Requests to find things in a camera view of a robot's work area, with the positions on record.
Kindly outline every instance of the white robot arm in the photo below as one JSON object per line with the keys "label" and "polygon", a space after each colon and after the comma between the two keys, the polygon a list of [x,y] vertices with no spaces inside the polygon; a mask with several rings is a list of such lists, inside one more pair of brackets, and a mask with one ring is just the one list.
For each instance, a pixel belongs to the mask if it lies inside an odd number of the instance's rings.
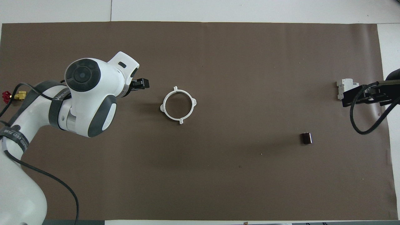
{"label": "white robot arm", "polygon": [[86,137],[106,130],[115,114],[116,99],[149,87],[146,79],[132,80],[138,68],[123,52],[108,62],[83,58],[68,66],[67,86],[48,80],[35,87],[39,94],[27,94],[10,126],[0,129],[0,224],[41,225],[47,211],[40,187],[9,155],[20,160],[45,125]]}

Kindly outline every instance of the white plastic ring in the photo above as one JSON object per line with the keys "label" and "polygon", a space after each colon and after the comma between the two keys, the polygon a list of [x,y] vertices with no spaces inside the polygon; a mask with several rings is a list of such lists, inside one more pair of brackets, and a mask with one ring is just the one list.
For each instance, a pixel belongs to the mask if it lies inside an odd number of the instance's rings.
{"label": "white plastic ring", "polygon": [[[184,116],[184,117],[182,117],[182,118],[180,118],[180,119],[177,119],[177,118],[174,118],[174,117],[170,116],[170,115],[168,114],[167,110],[165,109],[165,103],[167,102],[167,99],[168,99],[171,95],[173,95],[173,94],[175,94],[175,93],[184,93],[184,94],[186,94],[187,96],[189,96],[190,100],[192,101],[192,108],[190,109],[190,112],[189,112],[186,116]],[[175,120],[175,121],[179,121],[179,124],[183,124],[183,120],[186,119],[186,118],[188,118],[188,117],[190,116],[190,114],[192,114],[193,108],[194,108],[196,105],[197,105],[196,99],[192,98],[192,96],[191,96],[189,93],[187,93],[186,91],[184,91],[184,90],[179,90],[178,87],[175,86],[175,87],[174,87],[174,90],[171,91],[170,93],[168,93],[167,96],[165,96],[164,102],[163,102],[162,105],[160,106],[160,110],[161,110],[161,112],[164,112],[165,115],[167,115],[170,119]]]}

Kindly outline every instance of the brown mat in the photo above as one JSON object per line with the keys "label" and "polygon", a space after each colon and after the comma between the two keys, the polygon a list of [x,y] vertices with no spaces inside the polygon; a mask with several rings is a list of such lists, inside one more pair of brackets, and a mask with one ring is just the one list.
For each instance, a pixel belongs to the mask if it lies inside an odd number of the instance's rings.
{"label": "brown mat", "polygon": [[[120,50],[150,89],[120,99],[98,137],[44,127],[22,158],[75,190],[82,219],[397,219],[387,122],[359,135],[336,99],[338,79],[382,80],[375,24],[4,24],[0,88],[62,80],[72,61]],[[159,109],[175,85],[198,102],[183,125]],[[188,107],[170,103],[175,116]],[[364,129],[381,109],[355,113]],[[64,187],[27,173],[48,219],[74,217]]]}

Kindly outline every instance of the black rubber band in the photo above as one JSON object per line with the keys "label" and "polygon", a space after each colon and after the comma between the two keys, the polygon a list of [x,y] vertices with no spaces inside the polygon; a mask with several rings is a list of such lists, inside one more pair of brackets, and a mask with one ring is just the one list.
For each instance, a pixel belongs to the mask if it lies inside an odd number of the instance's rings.
{"label": "black rubber band", "polygon": [[28,149],[29,141],[25,135],[12,127],[3,127],[0,129],[0,139],[6,137],[17,143],[23,152]]}
{"label": "black rubber band", "polygon": [[49,108],[49,122],[55,128],[62,129],[58,123],[58,115],[62,106],[62,102],[71,97],[71,91],[69,88],[62,89],[58,94],[56,94],[51,101]]}

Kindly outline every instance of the white plastic bracket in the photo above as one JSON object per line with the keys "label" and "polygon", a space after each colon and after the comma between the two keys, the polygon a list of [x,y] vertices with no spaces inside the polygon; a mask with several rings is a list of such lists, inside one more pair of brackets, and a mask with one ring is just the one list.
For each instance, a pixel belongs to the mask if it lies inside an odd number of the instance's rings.
{"label": "white plastic bracket", "polygon": [[[184,93],[184,94],[186,94],[187,96],[189,96],[190,100],[192,101],[192,108],[190,109],[190,112],[189,112],[186,116],[184,116],[184,117],[182,117],[182,118],[180,118],[180,119],[177,119],[177,118],[174,118],[174,117],[170,116],[170,115],[168,114],[166,108],[165,108],[165,103],[167,102],[167,99],[168,99],[171,95],[173,95],[173,94],[175,94],[175,93]],[[165,113],[165,115],[167,115],[170,119],[175,120],[175,121],[179,121],[179,124],[183,124],[183,120],[186,119],[186,118],[188,118],[188,117],[192,114],[193,108],[194,108],[196,105],[197,105],[196,99],[192,98],[192,96],[191,96],[188,92],[186,92],[186,91],[184,91],[184,90],[180,90],[180,89],[178,89],[177,86],[175,86],[175,87],[174,87],[174,90],[171,91],[170,93],[168,93],[167,96],[165,96],[164,102],[163,102],[162,105],[160,106],[160,110],[161,110],[161,112]]]}
{"label": "white plastic bracket", "polygon": [[346,78],[336,82],[336,86],[339,88],[338,99],[342,100],[344,98],[343,93],[350,89],[356,88],[359,86],[358,83],[354,83],[353,79]]}

